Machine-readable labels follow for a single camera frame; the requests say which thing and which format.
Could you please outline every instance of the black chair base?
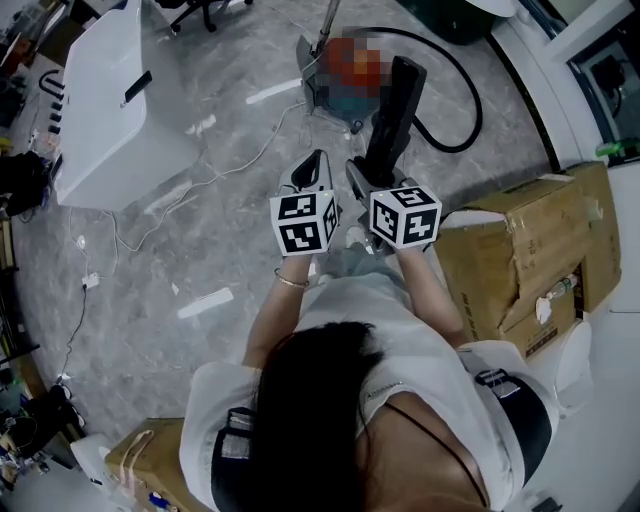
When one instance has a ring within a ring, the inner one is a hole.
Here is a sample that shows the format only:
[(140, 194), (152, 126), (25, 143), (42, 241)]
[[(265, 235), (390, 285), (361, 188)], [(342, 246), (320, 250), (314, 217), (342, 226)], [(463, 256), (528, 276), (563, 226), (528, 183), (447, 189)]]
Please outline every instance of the black chair base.
[[(173, 33), (177, 34), (178, 32), (180, 32), (180, 22), (200, 8), (202, 9), (204, 26), (207, 27), (207, 30), (209, 32), (215, 32), (218, 27), (216, 27), (215, 23), (212, 23), (211, 15), (209, 14), (209, 6), (215, 2), (223, 2), (218, 11), (225, 7), (224, 0), (188, 0), (187, 4), (189, 5), (189, 7), (187, 8), (187, 10), (184, 11), (180, 16), (178, 16), (178, 18), (170, 25)], [(246, 5), (251, 5), (253, 3), (253, 0), (244, 0), (244, 3)]]

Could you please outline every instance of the bracelet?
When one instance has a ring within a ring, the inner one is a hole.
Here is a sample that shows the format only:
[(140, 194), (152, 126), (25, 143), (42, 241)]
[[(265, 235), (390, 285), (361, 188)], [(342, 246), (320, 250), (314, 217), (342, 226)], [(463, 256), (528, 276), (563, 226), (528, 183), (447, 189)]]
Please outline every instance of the bracelet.
[(305, 281), (304, 283), (294, 283), (293, 281), (289, 281), (288, 279), (285, 279), (284, 277), (282, 277), (280, 275), (280, 273), (278, 272), (280, 270), (280, 268), (276, 268), (273, 270), (273, 273), (276, 275), (276, 277), (280, 280), (280, 282), (286, 284), (287, 286), (293, 286), (294, 288), (306, 288), (307, 286), (309, 286), (309, 281)]

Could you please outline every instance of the black strap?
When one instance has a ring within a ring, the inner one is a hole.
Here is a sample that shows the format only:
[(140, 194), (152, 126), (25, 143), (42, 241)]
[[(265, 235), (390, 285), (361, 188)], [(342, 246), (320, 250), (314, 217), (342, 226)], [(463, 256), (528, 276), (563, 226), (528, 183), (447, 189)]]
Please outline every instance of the black strap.
[(482, 503), (482, 506), (484, 508), (488, 508), (488, 504), (487, 504), (487, 500), (484, 497), (484, 494), (482, 493), (482, 490), (480, 489), (480, 486), (478, 485), (478, 482), (476, 482), (476, 479), (473, 478), (473, 475), (471, 474), (471, 471), (469, 471), (469, 468), (467, 467), (467, 465), (463, 462), (463, 460), (458, 456), (458, 454), (456, 452), (454, 452), (449, 446), (447, 446), (442, 440), (440, 440), (438, 437), (436, 437), (436, 435), (431, 432), (430, 430), (428, 430), (424, 425), (422, 425), (421, 423), (419, 423), (418, 421), (416, 421), (415, 419), (413, 419), (411, 416), (409, 416), (406, 412), (404, 412), (401, 409), (398, 409), (397, 407), (395, 407), (394, 405), (391, 405), (388, 402), (385, 402), (384, 404), (385, 406), (387, 406), (389, 409), (397, 412), (400, 416), (402, 416), (403, 418), (406, 418), (407, 420), (409, 420), (411, 423), (413, 423), (416, 427), (418, 427), (420, 430), (422, 430), (425, 434), (429, 435), (434, 441), (436, 441), (440, 446), (442, 446), (445, 450), (447, 450), (447, 452), (449, 452), (449, 454), (456, 459), (456, 461), (458, 461), (458, 464), (460, 464), (460, 467), (464, 470), (464, 472), (466, 473), (467, 477), (469, 477), (469, 481), (471, 482), (471, 484), (473, 485), (473, 488), (476, 490), (476, 492), (478, 493), (478, 497), (480, 498), (480, 502)]
[(251, 439), (252, 425), (247, 420), (255, 416), (246, 407), (229, 409), (227, 422), (218, 431), (211, 461), (211, 494), (222, 512), (242, 512), (247, 509), (246, 483), (249, 481), (249, 459), (228, 458), (223, 456), (225, 441), (231, 438)]
[(551, 421), (542, 400), (529, 385), (502, 369), (482, 372), (478, 384), (493, 392), (518, 439), (524, 461), (524, 483), (533, 476), (551, 443)]

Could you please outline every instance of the white t-shirt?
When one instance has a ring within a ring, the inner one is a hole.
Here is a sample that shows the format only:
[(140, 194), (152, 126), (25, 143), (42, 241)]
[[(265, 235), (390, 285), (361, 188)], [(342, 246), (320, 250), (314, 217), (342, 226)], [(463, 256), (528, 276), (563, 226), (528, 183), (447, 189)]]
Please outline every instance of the white t-shirt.
[[(330, 281), (304, 297), (298, 330), (327, 322), (358, 321), (375, 326), (374, 339), (385, 358), (364, 383), (368, 422), (387, 399), (401, 391), (422, 398), (447, 423), (475, 459), (492, 510), (502, 510), (514, 488), (511, 463), (472, 377), (451, 346), (411, 313), (408, 295), (389, 277), (368, 274)], [(489, 365), (530, 374), (515, 346), (504, 341), (469, 344)], [(191, 493), (218, 510), (211, 492), (211, 462), (227, 411), (250, 407), (260, 371), (230, 363), (198, 369), (182, 432), (180, 461)]]

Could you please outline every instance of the black hair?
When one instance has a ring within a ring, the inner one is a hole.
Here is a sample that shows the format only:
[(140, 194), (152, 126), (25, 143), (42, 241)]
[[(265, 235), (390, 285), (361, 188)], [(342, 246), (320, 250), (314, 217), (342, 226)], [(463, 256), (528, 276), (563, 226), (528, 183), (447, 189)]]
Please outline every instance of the black hair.
[(360, 395), (383, 357), (371, 349), (372, 330), (329, 323), (295, 332), (268, 356), (254, 404), (245, 496), (252, 512), (364, 510), (367, 468), (356, 463)]

